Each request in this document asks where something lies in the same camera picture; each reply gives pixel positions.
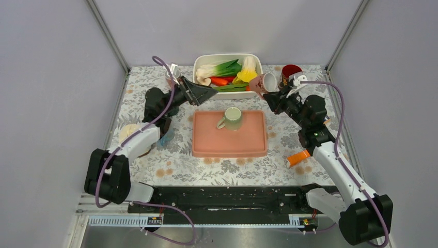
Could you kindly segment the large pink mug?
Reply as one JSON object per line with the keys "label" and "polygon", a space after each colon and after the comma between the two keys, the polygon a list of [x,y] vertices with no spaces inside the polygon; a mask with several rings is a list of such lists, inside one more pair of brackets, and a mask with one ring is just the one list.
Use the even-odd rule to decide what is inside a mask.
{"label": "large pink mug", "polygon": [[169,68],[170,71],[165,72],[165,79],[171,87],[171,85],[174,86],[174,88],[177,88],[179,86],[178,78],[181,76],[181,71],[179,67]]}

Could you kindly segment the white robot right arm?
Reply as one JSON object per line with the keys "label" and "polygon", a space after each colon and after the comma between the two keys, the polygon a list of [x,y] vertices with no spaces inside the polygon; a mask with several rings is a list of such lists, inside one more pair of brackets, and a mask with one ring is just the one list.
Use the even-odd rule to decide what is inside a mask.
{"label": "white robot right arm", "polygon": [[297,197],[297,208],[304,213],[317,209],[325,214],[338,225],[350,245],[384,237],[381,246],[385,247],[389,242],[393,202],[368,186],[339,153],[338,138],[324,124],[325,99],[310,95],[302,100],[298,93],[288,96],[281,92],[264,94],[263,98],[274,114],[285,113],[301,127],[301,145],[326,170],[342,197],[309,184]]}

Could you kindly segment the blue patterned mug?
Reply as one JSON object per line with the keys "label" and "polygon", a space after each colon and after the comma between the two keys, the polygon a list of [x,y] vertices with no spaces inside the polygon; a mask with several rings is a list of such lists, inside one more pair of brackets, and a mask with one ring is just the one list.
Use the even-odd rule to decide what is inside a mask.
{"label": "blue patterned mug", "polygon": [[173,140],[175,136],[175,131],[174,129],[170,129],[169,131],[167,131],[162,138],[160,138],[156,145],[159,148],[166,148],[167,145]]}

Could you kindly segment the small pink mug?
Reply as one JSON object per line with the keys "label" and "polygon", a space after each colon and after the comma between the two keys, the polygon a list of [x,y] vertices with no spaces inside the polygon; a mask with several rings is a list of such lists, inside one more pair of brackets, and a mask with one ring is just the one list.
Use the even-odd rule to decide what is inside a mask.
{"label": "small pink mug", "polygon": [[277,79],[274,74],[269,72],[250,80],[248,86],[250,91],[255,92],[261,99],[264,94],[278,91]]}

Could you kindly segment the light green mug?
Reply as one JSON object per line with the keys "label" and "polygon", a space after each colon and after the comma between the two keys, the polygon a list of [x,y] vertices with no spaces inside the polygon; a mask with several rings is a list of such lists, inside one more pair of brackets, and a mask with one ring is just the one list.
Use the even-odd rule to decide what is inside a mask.
{"label": "light green mug", "polygon": [[242,121],[242,111],[237,107],[229,107],[224,111],[223,117],[216,124],[216,128],[237,131],[242,126]]}

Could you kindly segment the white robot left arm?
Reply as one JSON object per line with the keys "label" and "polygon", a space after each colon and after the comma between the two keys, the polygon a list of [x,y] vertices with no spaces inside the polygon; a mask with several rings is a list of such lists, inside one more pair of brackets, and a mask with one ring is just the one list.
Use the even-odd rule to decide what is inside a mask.
{"label": "white robot left arm", "polygon": [[115,204],[135,201],[147,212],[158,210],[160,199],[154,195],[154,188],[133,182],[130,165],[166,135],[171,117],[180,105],[187,102],[199,106],[217,93],[216,89],[195,84],[184,76],[178,77],[167,93],[157,87],[147,90],[144,119],[138,129],[119,145],[107,150],[97,148],[91,153],[84,191],[96,201],[100,198]]}

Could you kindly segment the black mug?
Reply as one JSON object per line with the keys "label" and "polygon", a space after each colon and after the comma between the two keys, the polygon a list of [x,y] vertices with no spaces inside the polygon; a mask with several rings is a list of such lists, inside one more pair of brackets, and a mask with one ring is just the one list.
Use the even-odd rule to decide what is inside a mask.
{"label": "black mug", "polygon": [[303,75],[303,70],[297,65],[286,65],[281,69],[277,86],[280,91],[292,88],[296,76]]}

